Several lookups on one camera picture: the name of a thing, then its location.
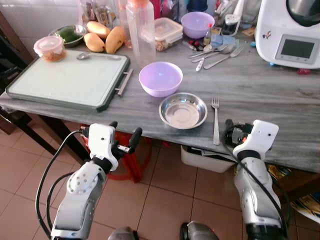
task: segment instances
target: purple bowl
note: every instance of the purple bowl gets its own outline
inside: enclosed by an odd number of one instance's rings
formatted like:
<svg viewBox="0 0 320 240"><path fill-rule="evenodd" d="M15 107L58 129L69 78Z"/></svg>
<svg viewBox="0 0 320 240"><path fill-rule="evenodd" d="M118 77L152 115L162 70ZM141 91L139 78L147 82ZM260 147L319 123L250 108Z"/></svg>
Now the purple bowl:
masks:
<svg viewBox="0 0 320 240"><path fill-rule="evenodd" d="M181 69L165 61L158 61L145 66L139 73L142 88L157 98L173 94L182 82Z"/></svg>
<svg viewBox="0 0 320 240"><path fill-rule="evenodd" d="M215 24L215 19L205 12L192 11L181 18L181 24L184 34L192 39L199 39L206 35L209 24Z"/></svg>

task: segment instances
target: gray marble countertop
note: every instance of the gray marble countertop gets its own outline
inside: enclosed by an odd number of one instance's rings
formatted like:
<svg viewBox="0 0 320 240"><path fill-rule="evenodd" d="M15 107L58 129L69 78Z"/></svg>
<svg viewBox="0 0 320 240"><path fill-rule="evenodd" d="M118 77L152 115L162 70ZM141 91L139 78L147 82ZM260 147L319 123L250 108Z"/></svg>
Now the gray marble countertop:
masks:
<svg viewBox="0 0 320 240"><path fill-rule="evenodd" d="M87 51L87 48L82 45L77 50ZM188 59L192 52L182 44L157 52L158 61L181 68L183 81L178 92L197 95L208 108L207 119L201 126L179 130L161 121L159 104L163 98L152 97L142 89L138 79L141 68L136 65L132 51L122 47L117 54L129 56L134 70L123 96L115 95L103 112L11 99L5 93L0 96L0 105L85 124L117 121L117 129L122 132L132 133L141 127L146 137L225 153L221 144L213 144L211 98L213 92L218 92L220 135L226 119L247 123L259 119L277 124L279 132L272 150L266 153L266 161L320 173L319 70L312 70L310 75L298 75L295 68L272 67L249 44L237 57L200 72L196 72L197 63ZM204 64L221 57L208 58Z"/></svg>

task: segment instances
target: clear plastic lid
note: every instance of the clear plastic lid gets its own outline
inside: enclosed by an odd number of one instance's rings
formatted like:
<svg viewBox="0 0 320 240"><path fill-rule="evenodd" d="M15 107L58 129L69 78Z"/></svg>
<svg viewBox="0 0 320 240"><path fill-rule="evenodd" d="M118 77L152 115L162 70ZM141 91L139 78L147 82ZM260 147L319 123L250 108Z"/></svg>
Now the clear plastic lid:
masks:
<svg viewBox="0 0 320 240"><path fill-rule="evenodd" d="M61 52L64 40L59 36L46 36L35 42L33 49L37 54Z"/></svg>
<svg viewBox="0 0 320 240"><path fill-rule="evenodd" d="M169 18L161 17L154 20L154 30L155 40L163 41L182 35L183 27Z"/></svg>

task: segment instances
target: metal plate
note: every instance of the metal plate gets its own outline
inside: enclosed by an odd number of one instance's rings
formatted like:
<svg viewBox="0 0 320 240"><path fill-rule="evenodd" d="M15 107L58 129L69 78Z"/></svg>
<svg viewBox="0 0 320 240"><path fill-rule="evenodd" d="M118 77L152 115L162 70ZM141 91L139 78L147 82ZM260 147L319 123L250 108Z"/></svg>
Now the metal plate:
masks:
<svg viewBox="0 0 320 240"><path fill-rule="evenodd" d="M159 114L162 121L173 128L193 129L206 120L208 109L196 95L179 92L162 101Z"/></svg>
<svg viewBox="0 0 320 240"><path fill-rule="evenodd" d="M77 40L74 40L74 41L71 41L71 42L68 42L68 43L64 43L63 45L64 45L65 48L72 48L72 47L75 47L75 46L77 46L77 45L79 45L80 43L83 42L83 38L87 33L87 29L84 26L78 25L78 24L77 25L68 25L68 26L60 27L60 28L50 32L48 36L57 36L57 33L61 29L66 28L66 27L73 27L74 33L78 34L81 37L79 37Z"/></svg>

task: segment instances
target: metal spoon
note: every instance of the metal spoon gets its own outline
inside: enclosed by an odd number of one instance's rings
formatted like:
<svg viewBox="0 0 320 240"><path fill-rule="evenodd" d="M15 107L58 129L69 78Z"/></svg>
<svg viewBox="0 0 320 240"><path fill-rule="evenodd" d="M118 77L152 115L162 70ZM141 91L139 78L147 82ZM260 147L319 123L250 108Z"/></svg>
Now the metal spoon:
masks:
<svg viewBox="0 0 320 240"><path fill-rule="evenodd" d="M83 60L83 59L87 59L91 56L93 57L102 57L102 58L107 58L107 59L110 59L110 60L120 60L121 57L120 56L110 56L110 55L106 55L106 54L92 54L92 52L88 52L88 51L85 51L85 52L82 52L80 53L78 56L76 56L76 59L78 60Z"/></svg>
<svg viewBox="0 0 320 240"><path fill-rule="evenodd" d="M219 47L215 47L209 51L205 51L205 52L201 52L201 53L198 53L198 54L194 54L194 55L191 55L191 56L188 56L189 59L192 59L192 58L195 58L195 57L198 57L198 56L201 56L203 54L208 54L208 53L211 53L211 52L220 52L222 51L224 48L226 48L228 46L228 44L223 44Z"/></svg>
<svg viewBox="0 0 320 240"><path fill-rule="evenodd" d="M235 45L234 45L234 44L226 44L226 46L225 46L221 51L209 53L209 54L205 55L204 58L207 59L207 58L210 58L210 57L212 57L212 56L216 56L216 55L218 55L218 54L228 54L228 53L230 53L234 48L235 48ZM202 57L197 58L197 59L194 59L194 60L192 60L192 62L193 62L193 63L197 63L197 62L200 62L201 59L202 59Z"/></svg>

